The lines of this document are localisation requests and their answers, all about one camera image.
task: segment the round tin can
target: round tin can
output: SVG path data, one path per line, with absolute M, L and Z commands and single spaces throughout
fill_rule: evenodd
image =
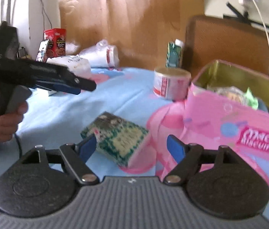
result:
M 191 73 L 180 68 L 155 68 L 153 92 L 168 100 L 183 100 L 188 94 Z

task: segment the blue circle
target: blue circle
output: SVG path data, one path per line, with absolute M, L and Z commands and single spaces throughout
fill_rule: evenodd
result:
M 223 136 L 232 138 L 238 135 L 239 129 L 234 123 L 227 122 L 221 125 L 220 132 Z

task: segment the white bottle cap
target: white bottle cap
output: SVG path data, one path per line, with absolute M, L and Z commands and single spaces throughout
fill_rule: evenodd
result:
M 175 40 L 175 45 L 178 45 L 178 46 L 180 46 L 181 48 L 184 47 L 184 43 L 183 43 L 181 40 L 178 40 L 178 39 Z

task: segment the gray ribbed surface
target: gray ribbed surface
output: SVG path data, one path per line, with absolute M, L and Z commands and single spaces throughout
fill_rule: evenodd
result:
M 242 221 L 213 218 L 190 203 L 179 187 L 157 177 L 106 177 L 83 187 L 76 199 L 50 216 L 18 219 L 0 216 L 0 229 L 269 229 L 256 216 Z

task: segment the human hand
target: human hand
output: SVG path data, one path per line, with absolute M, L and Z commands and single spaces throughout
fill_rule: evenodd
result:
M 18 124 L 23 120 L 23 114 L 27 112 L 27 102 L 22 103 L 16 113 L 0 116 L 0 142 L 6 142 L 13 138 L 18 130 Z

